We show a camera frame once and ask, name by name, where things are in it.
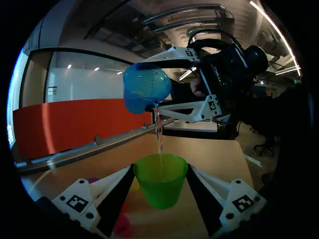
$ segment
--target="window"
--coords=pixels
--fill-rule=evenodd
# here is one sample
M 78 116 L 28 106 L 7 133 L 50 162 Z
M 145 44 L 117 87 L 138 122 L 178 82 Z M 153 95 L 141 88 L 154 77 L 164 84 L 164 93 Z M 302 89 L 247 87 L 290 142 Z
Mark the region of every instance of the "window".
M 123 98 L 123 72 L 129 64 L 94 55 L 54 52 L 45 102 Z

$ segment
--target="fluorescent light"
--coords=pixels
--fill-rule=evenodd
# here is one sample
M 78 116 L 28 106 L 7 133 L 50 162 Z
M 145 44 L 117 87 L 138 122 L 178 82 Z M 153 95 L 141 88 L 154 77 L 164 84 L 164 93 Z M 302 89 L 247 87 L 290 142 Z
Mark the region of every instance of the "fluorescent light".
M 289 68 L 286 68 L 286 69 L 283 69 L 283 70 L 279 70 L 279 71 L 276 71 L 275 73 L 281 73 L 281 72 L 287 72 L 287 70 L 289 70 L 289 69 L 291 69 L 291 70 L 296 70 L 296 67 L 295 66 L 293 66 L 293 67 L 289 67 Z
M 183 80 L 185 77 L 187 77 L 189 74 L 191 74 L 192 71 L 195 71 L 196 69 L 197 69 L 196 67 L 192 67 L 192 70 L 186 71 L 186 72 L 179 78 L 179 80 Z
M 179 78 L 179 80 L 183 80 L 186 76 L 188 76 L 188 75 L 191 74 L 191 73 L 192 73 L 191 70 L 186 71 L 186 72 Z
M 286 41 L 286 38 L 283 36 L 283 34 L 281 33 L 281 31 L 278 29 L 278 27 L 275 25 L 275 23 L 270 19 L 270 17 L 260 8 L 258 7 L 255 3 L 253 3 L 252 1 L 249 2 L 251 5 L 253 5 L 268 21 L 269 23 L 275 28 L 276 32 L 279 34 L 279 36 L 281 37 L 282 41 L 284 42 L 284 44 L 286 45 L 287 50 L 289 51 L 289 54 L 291 55 L 293 62 L 295 63 L 298 75 L 300 76 L 300 71 L 298 68 L 298 64 L 297 61 L 295 59 L 295 55 L 292 53 L 292 49 L 290 48 L 290 46 L 288 45 L 288 42 Z
M 295 71 L 295 70 L 299 70 L 299 69 L 300 69 L 300 67 L 297 67 L 297 68 L 294 68 L 294 69 L 290 69 L 290 70 L 288 70 L 288 71 L 284 71 L 284 70 L 282 70 L 282 71 L 277 71 L 277 72 L 275 72 L 275 75 L 277 76 L 277 75 L 280 75 L 280 74 L 283 74 L 283 73 L 287 73 L 287 72 Z

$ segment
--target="pipe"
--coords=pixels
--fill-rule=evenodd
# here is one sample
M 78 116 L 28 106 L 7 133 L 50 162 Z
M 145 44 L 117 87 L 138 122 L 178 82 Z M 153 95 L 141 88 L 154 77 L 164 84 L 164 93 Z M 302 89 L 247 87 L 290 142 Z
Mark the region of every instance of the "pipe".
M 227 11 L 227 9 L 220 4 L 203 4 L 203 5 L 191 5 L 191 6 L 185 6 L 181 8 L 175 8 L 166 12 L 161 12 L 157 15 L 154 15 L 152 17 L 149 17 L 148 19 L 145 19 L 142 21 L 143 24 L 149 24 L 151 22 L 154 22 L 158 19 L 162 19 L 165 17 L 173 16 L 176 14 L 184 13 L 184 12 L 192 12 L 197 10 L 220 10 L 220 11 Z
M 219 26 L 199 26 L 199 27 L 192 27 L 187 29 L 187 33 L 186 35 L 189 37 L 190 35 L 192 35 L 194 32 L 197 32 L 199 30 L 204 30 L 204 29 L 219 29 Z
M 152 33 L 160 33 L 164 32 L 166 30 L 170 30 L 173 28 L 179 28 L 179 27 L 185 27 L 185 26 L 191 26 L 191 25 L 199 25 L 199 24 L 209 24 L 209 23 L 220 23 L 220 18 L 194 18 L 194 19 L 186 19 L 180 22 L 174 22 L 165 26 L 161 26 L 153 31 Z

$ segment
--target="wooden table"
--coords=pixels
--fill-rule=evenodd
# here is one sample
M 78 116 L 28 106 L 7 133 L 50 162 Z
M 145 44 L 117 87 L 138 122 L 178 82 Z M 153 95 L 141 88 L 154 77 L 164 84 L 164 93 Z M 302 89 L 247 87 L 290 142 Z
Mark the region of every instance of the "wooden table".
M 75 163 L 22 176 L 22 182 L 34 200 L 41 196 L 53 199 L 78 178 L 104 178 L 141 157 L 157 152 L 156 135 L 144 135 Z M 241 178 L 253 187 L 237 141 L 163 136 L 163 153 L 179 155 L 198 169 L 226 182 Z M 134 238 L 207 238 L 203 219 L 187 180 L 179 201 L 170 209 L 152 208 L 141 190 L 130 192 L 126 204 Z

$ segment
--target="screw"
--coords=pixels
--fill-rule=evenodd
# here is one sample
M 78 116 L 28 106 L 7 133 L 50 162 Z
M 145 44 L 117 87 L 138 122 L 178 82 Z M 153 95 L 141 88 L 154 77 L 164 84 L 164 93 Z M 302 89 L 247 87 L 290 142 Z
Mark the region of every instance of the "screw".
M 227 213 L 226 214 L 226 218 L 227 219 L 233 219 L 234 218 L 234 214 L 233 213 Z

